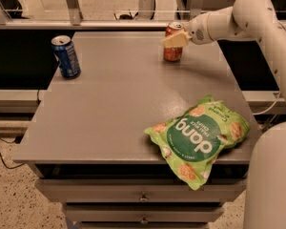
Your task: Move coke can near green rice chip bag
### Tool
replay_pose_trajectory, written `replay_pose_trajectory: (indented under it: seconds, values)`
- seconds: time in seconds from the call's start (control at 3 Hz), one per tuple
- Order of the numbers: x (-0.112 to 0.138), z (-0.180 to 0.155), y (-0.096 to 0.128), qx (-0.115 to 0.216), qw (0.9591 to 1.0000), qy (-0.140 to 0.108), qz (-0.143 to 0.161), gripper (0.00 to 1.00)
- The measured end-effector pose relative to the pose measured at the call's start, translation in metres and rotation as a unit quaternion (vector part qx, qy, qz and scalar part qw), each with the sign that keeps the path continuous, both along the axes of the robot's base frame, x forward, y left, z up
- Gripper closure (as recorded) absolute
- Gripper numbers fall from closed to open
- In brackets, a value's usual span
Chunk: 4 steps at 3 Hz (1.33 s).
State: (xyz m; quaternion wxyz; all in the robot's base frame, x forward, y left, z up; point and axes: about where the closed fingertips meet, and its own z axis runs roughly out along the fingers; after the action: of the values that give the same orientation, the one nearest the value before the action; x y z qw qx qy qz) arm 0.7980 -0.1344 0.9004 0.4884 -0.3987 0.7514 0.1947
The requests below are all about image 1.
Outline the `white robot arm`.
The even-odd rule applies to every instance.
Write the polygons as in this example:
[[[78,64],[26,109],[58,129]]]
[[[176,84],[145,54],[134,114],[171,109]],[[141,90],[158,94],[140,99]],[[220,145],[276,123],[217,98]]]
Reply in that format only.
[[[286,103],[286,27],[271,0],[235,0],[229,8],[198,15],[166,37],[163,46],[218,40],[254,41],[265,62],[237,76],[247,90],[279,90]],[[286,229],[286,122],[263,133],[252,151],[243,229]]]

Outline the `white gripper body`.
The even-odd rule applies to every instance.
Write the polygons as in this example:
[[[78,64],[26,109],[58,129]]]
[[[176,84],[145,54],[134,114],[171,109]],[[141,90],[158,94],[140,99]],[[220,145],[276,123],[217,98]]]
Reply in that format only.
[[[208,17],[208,13],[203,13],[188,22],[186,31],[191,37],[191,41],[196,45],[208,44],[210,42],[207,24]]]

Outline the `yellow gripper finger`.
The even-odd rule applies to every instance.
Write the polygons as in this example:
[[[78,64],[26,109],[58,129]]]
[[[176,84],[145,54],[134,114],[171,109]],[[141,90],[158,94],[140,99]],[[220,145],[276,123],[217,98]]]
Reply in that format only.
[[[189,44],[191,36],[186,31],[177,31],[162,40],[164,48],[182,48]]]

